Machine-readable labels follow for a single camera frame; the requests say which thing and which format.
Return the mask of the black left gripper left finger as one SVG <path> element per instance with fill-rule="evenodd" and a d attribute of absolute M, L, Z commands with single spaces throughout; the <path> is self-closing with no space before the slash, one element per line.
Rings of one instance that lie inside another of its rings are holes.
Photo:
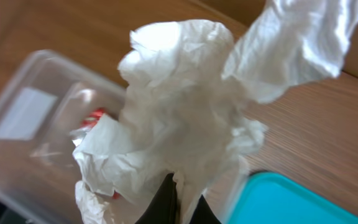
<path fill-rule="evenodd" d="M 177 190 L 171 173 L 166 175 L 146 211 L 135 224 L 175 224 L 176 214 Z"/>

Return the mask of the clear plastic bin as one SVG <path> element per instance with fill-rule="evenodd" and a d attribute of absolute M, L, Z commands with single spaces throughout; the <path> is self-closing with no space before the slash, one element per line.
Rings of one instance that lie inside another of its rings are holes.
<path fill-rule="evenodd" d="M 0 95 L 0 201 L 36 223 L 81 223 L 70 133 L 99 108 L 117 118 L 124 97 L 56 52 L 30 54 Z"/>

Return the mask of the teal plastic tray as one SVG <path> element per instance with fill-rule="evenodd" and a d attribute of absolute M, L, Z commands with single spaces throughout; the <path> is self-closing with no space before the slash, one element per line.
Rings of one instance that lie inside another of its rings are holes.
<path fill-rule="evenodd" d="M 358 224 L 358 217 L 284 175 L 259 172 L 249 177 L 226 223 Z"/>

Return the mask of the red snack wrapper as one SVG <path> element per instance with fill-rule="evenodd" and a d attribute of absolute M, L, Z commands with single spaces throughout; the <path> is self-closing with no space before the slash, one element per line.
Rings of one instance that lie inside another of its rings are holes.
<path fill-rule="evenodd" d="M 103 109 L 93 111 L 83 121 L 85 132 L 82 142 L 77 145 L 73 157 L 80 167 L 82 181 L 97 194 L 117 199 L 120 194 L 114 189 L 112 178 L 107 171 L 107 161 L 112 154 L 116 120 Z"/>

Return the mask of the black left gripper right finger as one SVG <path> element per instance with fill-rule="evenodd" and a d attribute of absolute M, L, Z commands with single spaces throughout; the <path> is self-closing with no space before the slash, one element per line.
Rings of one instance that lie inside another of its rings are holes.
<path fill-rule="evenodd" d="M 202 195 L 193 213 L 190 224 L 221 224 Z"/>

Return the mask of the white paper napkin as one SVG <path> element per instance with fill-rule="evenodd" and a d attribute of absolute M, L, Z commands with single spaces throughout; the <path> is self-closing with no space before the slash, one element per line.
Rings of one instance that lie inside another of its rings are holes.
<path fill-rule="evenodd" d="M 107 161 L 117 199 L 75 185 L 84 223 L 136 223 L 164 178 L 177 190 L 175 223 L 190 223 L 224 172 L 248 170 L 267 127 L 244 117 L 289 88 L 336 78 L 358 25 L 358 1 L 267 1 L 238 40 L 204 19 L 131 32 L 118 69 L 128 82 Z"/>

